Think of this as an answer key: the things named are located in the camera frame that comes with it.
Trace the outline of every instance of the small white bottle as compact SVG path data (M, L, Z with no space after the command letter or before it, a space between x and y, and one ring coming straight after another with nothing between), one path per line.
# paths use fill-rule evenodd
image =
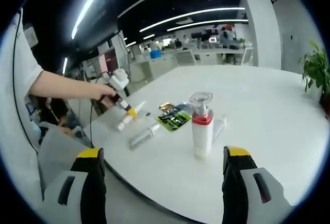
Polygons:
M194 106L192 114L194 154L199 158L206 158L212 148L214 113L206 105L212 97L212 93L197 92L190 98Z

